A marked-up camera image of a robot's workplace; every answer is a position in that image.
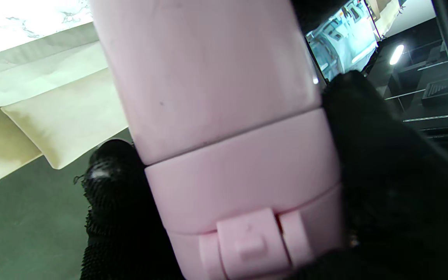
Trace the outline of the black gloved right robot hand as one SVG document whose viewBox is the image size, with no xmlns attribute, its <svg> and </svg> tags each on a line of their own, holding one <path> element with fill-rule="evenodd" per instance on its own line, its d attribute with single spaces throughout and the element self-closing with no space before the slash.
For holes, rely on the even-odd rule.
<svg viewBox="0 0 448 280">
<path fill-rule="evenodd" d="M 448 152 L 394 117 L 359 71 L 322 94 L 349 236 L 288 280 L 448 280 Z M 110 139 L 81 176 L 90 203 L 82 280 L 181 280 L 135 146 Z"/>
</svg>

